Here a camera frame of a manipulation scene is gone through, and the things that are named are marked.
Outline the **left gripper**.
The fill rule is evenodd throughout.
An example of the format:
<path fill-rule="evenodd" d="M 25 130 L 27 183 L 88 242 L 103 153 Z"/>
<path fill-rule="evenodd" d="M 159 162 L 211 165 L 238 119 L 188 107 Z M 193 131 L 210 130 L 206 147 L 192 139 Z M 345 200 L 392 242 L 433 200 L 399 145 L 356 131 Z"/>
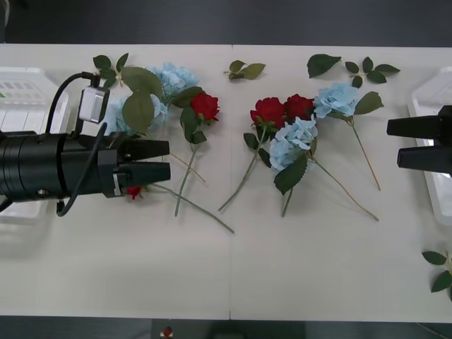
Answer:
<path fill-rule="evenodd" d="M 56 197 L 103 194 L 113 198 L 131 187 L 169 181 L 168 162 L 133 162 L 169 153 L 168 141 L 127 135 L 60 135 L 56 147 Z"/>

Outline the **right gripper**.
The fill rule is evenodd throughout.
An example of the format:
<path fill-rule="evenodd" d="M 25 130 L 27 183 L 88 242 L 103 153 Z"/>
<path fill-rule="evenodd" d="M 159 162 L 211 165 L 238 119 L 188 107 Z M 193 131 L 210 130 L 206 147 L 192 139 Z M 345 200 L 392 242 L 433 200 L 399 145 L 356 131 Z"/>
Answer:
<path fill-rule="evenodd" d="M 436 138 L 442 146 L 401 148 L 397 165 L 400 168 L 450 174 L 452 144 L 452 106 L 443 106 L 438 116 L 409 117 L 388 120 L 389 136 Z"/>

